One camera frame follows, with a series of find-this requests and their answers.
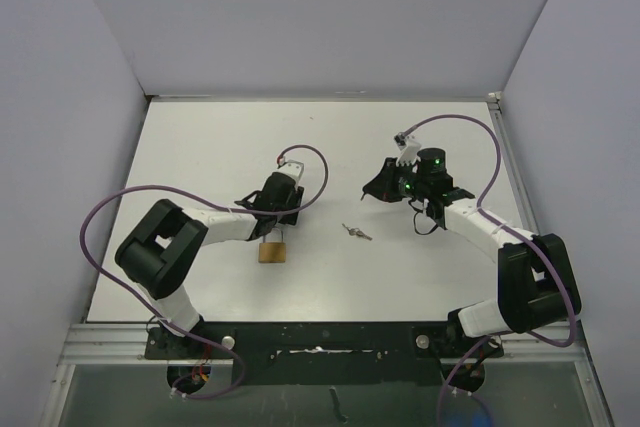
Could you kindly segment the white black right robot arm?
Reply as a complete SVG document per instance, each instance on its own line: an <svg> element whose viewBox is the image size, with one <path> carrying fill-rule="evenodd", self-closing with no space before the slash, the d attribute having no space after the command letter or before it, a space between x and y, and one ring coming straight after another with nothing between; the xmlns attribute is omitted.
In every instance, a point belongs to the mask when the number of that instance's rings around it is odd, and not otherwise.
<svg viewBox="0 0 640 427"><path fill-rule="evenodd" d="M475 196L454 185L446 154L425 148L409 164L388 157L363 194L382 202L409 201L437 228L456 233L475 245L497 266L497 297L449 314L448 349L469 355L481 336L499 332L528 333L581 312L566 245L555 234L536 235L483 212Z"/></svg>

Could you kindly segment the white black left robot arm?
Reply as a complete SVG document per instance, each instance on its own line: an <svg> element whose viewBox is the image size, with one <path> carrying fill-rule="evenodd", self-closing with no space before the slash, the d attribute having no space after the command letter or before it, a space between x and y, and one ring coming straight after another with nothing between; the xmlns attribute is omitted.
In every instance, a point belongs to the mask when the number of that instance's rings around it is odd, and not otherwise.
<svg viewBox="0 0 640 427"><path fill-rule="evenodd" d="M276 224L295 224L304 188L300 163L271 173L262 189L237 204L248 213L183 209L168 199L157 201L120 244L115 263L142 289L160 318L170 324L168 346L180 357L200 352L204 334L196 327L201 315L184 280L201 247L226 241L254 241Z"/></svg>

